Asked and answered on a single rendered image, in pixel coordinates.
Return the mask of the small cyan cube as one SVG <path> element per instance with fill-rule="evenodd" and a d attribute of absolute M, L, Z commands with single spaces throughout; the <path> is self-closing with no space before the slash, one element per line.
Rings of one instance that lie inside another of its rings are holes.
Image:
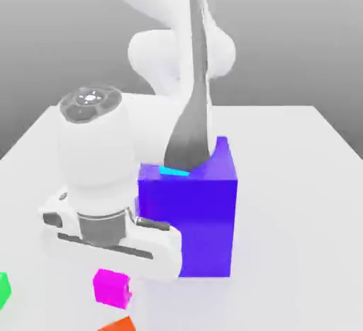
<path fill-rule="evenodd" d="M 159 172 L 162 175 L 167 175 L 167 176 L 188 176 L 189 172 L 184 171 L 184 170 L 180 170 L 180 169 L 173 169 L 173 168 L 169 168 L 169 167 L 163 167 L 160 166 L 159 167 Z"/>

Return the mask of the small magenta cube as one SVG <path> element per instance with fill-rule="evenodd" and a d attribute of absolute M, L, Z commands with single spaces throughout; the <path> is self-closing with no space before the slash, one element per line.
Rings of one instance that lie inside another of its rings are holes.
<path fill-rule="evenodd" d="M 132 298 L 130 277 L 126 274 L 99 269 L 93 277 L 97 302 L 126 310 Z"/>

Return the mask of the small green cube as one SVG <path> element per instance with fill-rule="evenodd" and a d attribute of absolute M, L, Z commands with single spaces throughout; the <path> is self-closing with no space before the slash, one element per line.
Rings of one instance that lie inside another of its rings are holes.
<path fill-rule="evenodd" d="M 7 273 L 0 272 L 0 310 L 11 295 L 11 285 Z"/>

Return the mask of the small orange cube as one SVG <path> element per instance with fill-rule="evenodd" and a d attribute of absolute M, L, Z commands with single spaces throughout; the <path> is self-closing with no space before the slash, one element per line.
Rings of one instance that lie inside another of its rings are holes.
<path fill-rule="evenodd" d="M 136 327 L 130 316 L 127 316 L 113 323 L 105 325 L 97 331 L 136 331 Z"/>

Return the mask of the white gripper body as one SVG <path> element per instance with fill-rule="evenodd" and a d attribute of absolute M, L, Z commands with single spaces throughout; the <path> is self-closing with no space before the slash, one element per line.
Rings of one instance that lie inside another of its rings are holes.
<path fill-rule="evenodd" d="M 90 269 L 107 269 L 130 277 L 170 281 L 182 268 L 182 234 L 176 228 L 137 228 L 116 247 L 95 247 L 78 237 L 44 229 L 45 253 L 63 262 Z"/>

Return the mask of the large blue box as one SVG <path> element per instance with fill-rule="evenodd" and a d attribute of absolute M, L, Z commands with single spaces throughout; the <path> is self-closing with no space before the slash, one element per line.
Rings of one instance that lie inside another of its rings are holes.
<path fill-rule="evenodd" d="M 180 275 L 229 277 L 238 176 L 228 139 L 219 137 L 211 158 L 188 176 L 166 175 L 156 165 L 142 165 L 138 185 L 140 216 L 181 232 Z"/>

